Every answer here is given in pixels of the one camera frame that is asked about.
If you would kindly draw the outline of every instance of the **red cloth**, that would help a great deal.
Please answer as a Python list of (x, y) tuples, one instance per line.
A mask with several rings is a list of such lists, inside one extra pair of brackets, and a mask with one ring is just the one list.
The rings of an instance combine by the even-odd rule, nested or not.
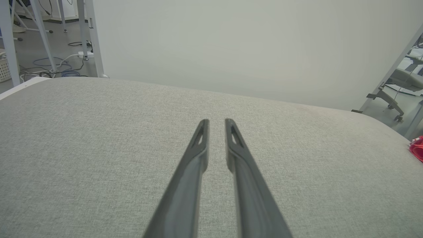
[(423, 163), (423, 136), (411, 141), (410, 152)]

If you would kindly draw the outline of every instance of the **power strip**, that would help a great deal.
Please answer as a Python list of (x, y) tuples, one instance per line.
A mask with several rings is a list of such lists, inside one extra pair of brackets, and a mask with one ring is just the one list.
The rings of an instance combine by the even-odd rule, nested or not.
[[(88, 51), (88, 52), (87, 52), (87, 54), (88, 54), (88, 58), (94, 58), (94, 53), (93, 53), (93, 52)], [(83, 57), (84, 57), (84, 52), (79, 51), (79, 52), (78, 52), (78, 57), (79, 57), (79, 58), (83, 58)]]

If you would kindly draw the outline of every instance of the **white table leg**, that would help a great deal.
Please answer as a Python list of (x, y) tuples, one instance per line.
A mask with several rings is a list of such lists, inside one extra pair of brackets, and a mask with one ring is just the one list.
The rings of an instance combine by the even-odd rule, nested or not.
[(417, 126), (423, 119), (423, 105), (420, 105), (419, 110), (417, 111), (416, 115), (414, 116), (413, 120), (411, 121), (410, 126), (407, 129), (407, 132), (405, 133), (405, 138), (411, 140), (413, 138), (410, 138), (411, 134), (416, 130)]
[(18, 61), (16, 60), (15, 43), (13, 42), (12, 22), (10, 21), (9, 0), (0, 0), (0, 29), (6, 49), (13, 87), (20, 84)]
[(59, 3), (60, 16), (62, 17), (63, 32), (66, 33), (68, 32), (68, 30), (66, 30), (65, 14), (63, 11), (63, 2), (62, 0), (58, 0), (57, 2)]
[(99, 36), (97, 34), (96, 16), (94, 13), (93, 0), (85, 0), (85, 7), (88, 16), (88, 26), (90, 27), (91, 43), (93, 44), (94, 61), (96, 63), (97, 77), (107, 77), (104, 74), (102, 55), (100, 53)]
[(88, 53), (87, 53), (87, 38), (85, 36), (85, 11), (84, 11), (84, 0), (77, 0), (78, 5), (78, 16), (80, 22), (80, 33), (81, 33), (81, 41), (82, 41), (82, 52), (84, 52), (84, 60), (88, 60)]
[(15, 7), (16, 7), (16, 0), (12, 1), (12, 6), (11, 6), (11, 18), (10, 20), (12, 21), (12, 23), (14, 22), (14, 18), (15, 18)]
[(46, 48), (47, 55), (49, 57), (50, 63), (52, 65), (53, 72), (58, 72), (56, 68), (56, 64), (54, 62), (54, 59), (52, 57), (51, 51), (50, 51), (50, 44), (49, 40), (47, 38), (46, 29), (44, 28), (43, 19), (41, 18), (41, 12), (38, 9), (38, 2), (36, 0), (30, 0), (32, 9), (34, 10), (35, 15), (35, 21), (37, 23), (38, 29), (40, 30), (41, 38), (43, 39), (44, 48)]

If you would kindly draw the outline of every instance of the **white backdrop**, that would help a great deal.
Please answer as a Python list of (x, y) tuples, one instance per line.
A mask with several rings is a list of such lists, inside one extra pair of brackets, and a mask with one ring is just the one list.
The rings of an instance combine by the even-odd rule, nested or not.
[(345, 110), (360, 108), (423, 23), (421, 0), (94, 0), (94, 7), (111, 78)]

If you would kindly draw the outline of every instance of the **gray upholstered cushion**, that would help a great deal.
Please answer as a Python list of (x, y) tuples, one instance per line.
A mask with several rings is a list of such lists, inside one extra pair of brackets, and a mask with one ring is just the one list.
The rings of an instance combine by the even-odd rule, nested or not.
[(0, 237), (140, 237), (201, 119), (199, 237), (236, 237), (233, 118), (296, 238), (419, 237), (423, 164), (362, 114), (132, 81), (59, 78), (0, 101)]

